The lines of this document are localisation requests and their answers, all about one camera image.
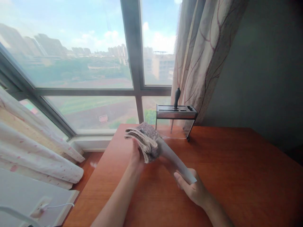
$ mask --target black knife handle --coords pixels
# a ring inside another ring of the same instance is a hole
[[[179,101],[180,95],[181,95],[181,90],[180,90],[180,88],[178,88],[178,89],[176,90],[176,92],[175,92],[174,109],[177,109],[177,108],[178,108],[178,101]]]

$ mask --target gray towel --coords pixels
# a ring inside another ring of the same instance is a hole
[[[125,139],[135,138],[140,150],[144,155],[144,162],[150,163],[159,157],[158,144],[156,140],[161,138],[153,126],[143,122],[135,128],[127,128]]]

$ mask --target metal knife holder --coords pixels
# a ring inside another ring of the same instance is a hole
[[[157,105],[156,131],[165,139],[187,139],[197,118],[192,105]]]

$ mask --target cloth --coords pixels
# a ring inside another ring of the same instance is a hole
[[[138,141],[145,163],[150,163],[159,157],[156,140],[161,136],[151,125],[143,122],[136,128],[127,128],[125,131],[125,139],[135,138]]]
[[[248,0],[187,0],[181,5],[171,104],[192,104],[201,125]]]
[[[83,169],[83,156],[0,88],[0,168],[70,189]]]

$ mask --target white cable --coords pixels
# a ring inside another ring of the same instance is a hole
[[[73,204],[73,203],[65,203],[65,204],[62,204],[62,205],[58,205],[58,206],[54,206],[54,207],[48,207],[48,208],[63,207],[63,206],[66,206],[66,205],[72,205],[73,207],[75,206],[75,204]]]
[[[28,216],[25,216],[24,214],[20,213],[19,211],[16,211],[13,208],[6,207],[6,206],[0,206],[0,211],[6,212],[6,213],[14,216],[15,218],[18,218],[19,220],[25,221],[25,222],[31,224],[33,227],[41,227],[38,224],[38,222],[36,222],[35,220],[31,219]]]
[[[73,207],[75,206],[73,203],[65,203],[65,204],[62,204],[62,205],[58,205],[58,206],[53,206],[53,207],[49,207],[49,203],[47,204],[44,204],[43,206],[40,207],[40,212],[43,213],[45,212],[47,209],[49,208],[57,208],[57,207],[63,207],[63,206],[66,206],[66,205],[72,205]]]

